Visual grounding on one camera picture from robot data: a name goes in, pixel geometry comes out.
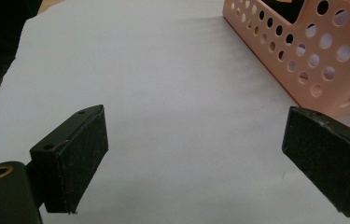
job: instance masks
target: white foam sheet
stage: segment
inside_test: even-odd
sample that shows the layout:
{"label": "white foam sheet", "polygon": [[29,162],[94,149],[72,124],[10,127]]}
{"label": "white foam sheet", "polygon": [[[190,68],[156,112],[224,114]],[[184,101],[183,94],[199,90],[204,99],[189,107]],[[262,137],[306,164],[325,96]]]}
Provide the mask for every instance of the white foam sheet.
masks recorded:
{"label": "white foam sheet", "polygon": [[223,1],[66,0],[29,20],[0,90],[0,162],[103,104],[110,149],[45,223],[350,223],[281,151],[294,105]]}

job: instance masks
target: pink basket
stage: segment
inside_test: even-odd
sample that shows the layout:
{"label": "pink basket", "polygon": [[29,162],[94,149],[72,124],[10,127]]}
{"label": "pink basket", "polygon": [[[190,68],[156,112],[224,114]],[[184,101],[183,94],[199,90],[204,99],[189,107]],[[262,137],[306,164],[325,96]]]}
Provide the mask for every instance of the pink basket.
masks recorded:
{"label": "pink basket", "polygon": [[223,15],[301,106],[350,115],[350,0],[305,0],[294,23],[261,0],[225,0]]}

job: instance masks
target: white table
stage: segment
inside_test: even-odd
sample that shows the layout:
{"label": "white table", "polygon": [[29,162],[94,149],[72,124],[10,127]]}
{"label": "white table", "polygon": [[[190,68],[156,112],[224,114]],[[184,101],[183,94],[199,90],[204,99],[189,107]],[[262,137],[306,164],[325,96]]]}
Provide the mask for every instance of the white table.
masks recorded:
{"label": "white table", "polygon": [[0,90],[0,162],[105,105],[78,214],[45,223],[350,223],[281,151],[295,103],[222,0],[66,0],[29,20]]}

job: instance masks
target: basket hole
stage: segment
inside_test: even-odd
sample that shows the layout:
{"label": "basket hole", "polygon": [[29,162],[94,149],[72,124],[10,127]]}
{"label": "basket hole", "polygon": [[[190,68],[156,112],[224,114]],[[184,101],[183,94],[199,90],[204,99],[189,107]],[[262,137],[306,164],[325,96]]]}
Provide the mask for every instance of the basket hole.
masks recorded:
{"label": "basket hole", "polygon": [[339,10],[337,13],[335,13],[334,16],[334,24],[338,26],[345,25],[346,22],[349,20],[349,12],[346,10]]}
{"label": "basket hole", "polygon": [[306,83],[308,81],[308,74],[306,72],[301,72],[299,76],[300,83]]}
{"label": "basket hole", "polygon": [[297,54],[298,55],[303,56],[305,54],[305,51],[306,51],[306,47],[304,44],[299,44],[297,46]]}
{"label": "basket hole", "polygon": [[317,67],[320,63],[320,58],[319,56],[317,56],[317,54],[313,54],[310,58],[309,58],[309,64],[312,67]]}
{"label": "basket hole", "polygon": [[281,25],[276,27],[276,34],[277,35],[281,35],[283,33],[283,28]]}
{"label": "basket hole", "polygon": [[350,105],[350,98],[341,104],[341,107],[346,107]]}
{"label": "basket hole", "polygon": [[263,34],[261,37],[261,44],[265,44],[265,42],[267,42],[267,35]]}
{"label": "basket hole", "polygon": [[332,35],[331,34],[325,34],[320,40],[320,47],[322,49],[328,49],[332,45]]}
{"label": "basket hole", "polygon": [[317,27],[314,24],[309,24],[306,28],[306,36],[313,37],[316,35]]}
{"label": "basket hole", "polygon": [[270,27],[270,28],[273,26],[273,19],[272,18],[269,18],[267,20],[267,26]]}
{"label": "basket hole", "polygon": [[321,16],[326,14],[326,12],[329,10],[329,2],[328,1],[321,1],[319,5],[317,6],[317,13]]}
{"label": "basket hole", "polygon": [[325,68],[323,76],[326,80],[333,80],[335,78],[335,69],[333,67]]}
{"label": "basket hole", "polygon": [[290,61],[290,62],[288,63],[287,68],[288,68],[288,71],[294,72],[294,71],[297,69],[297,64],[296,64],[296,62]]}
{"label": "basket hole", "polygon": [[254,28],[254,35],[258,35],[259,34],[259,27],[256,26],[256,28]]}
{"label": "basket hole", "polygon": [[259,19],[260,19],[261,21],[264,20],[264,16],[265,16],[264,11],[261,11],[261,12],[259,13]]}
{"label": "basket hole", "polygon": [[321,96],[323,92],[323,88],[322,86],[320,86],[319,84],[315,84],[314,86],[312,86],[311,88],[311,94],[314,96],[314,97],[319,97]]}
{"label": "basket hole", "polygon": [[252,6],[252,8],[251,8],[251,14],[256,14],[256,12],[257,12],[257,7],[256,7],[256,5],[253,5]]}
{"label": "basket hole", "polygon": [[285,52],[280,50],[279,54],[277,55],[279,61],[283,61],[285,59]]}
{"label": "basket hole", "polygon": [[350,47],[342,46],[337,50],[337,58],[341,62],[346,62],[350,59]]}
{"label": "basket hole", "polygon": [[274,52],[275,49],[276,49],[276,44],[274,42],[271,42],[271,44],[270,44],[270,51]]}
{"label": "basket hole", "polygon": [[287,43],[288,45],[291,45],[291,44],[293,43],[293,40],[294,40],[293,35],[287,35],[287,36],[286,36],[286,43]]}

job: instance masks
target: white surface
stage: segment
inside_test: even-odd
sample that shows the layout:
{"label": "white surface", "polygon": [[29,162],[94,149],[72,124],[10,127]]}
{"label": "white surface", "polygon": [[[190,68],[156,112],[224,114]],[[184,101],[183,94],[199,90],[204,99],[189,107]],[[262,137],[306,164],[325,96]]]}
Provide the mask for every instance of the white surface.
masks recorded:
{"label": "white surface", "polygon": [[350,223],[282,153],[294,105],[223,1],[66,0],[27,22],[0,90],[0,162],[105,105],[110,150],[45,223]]}

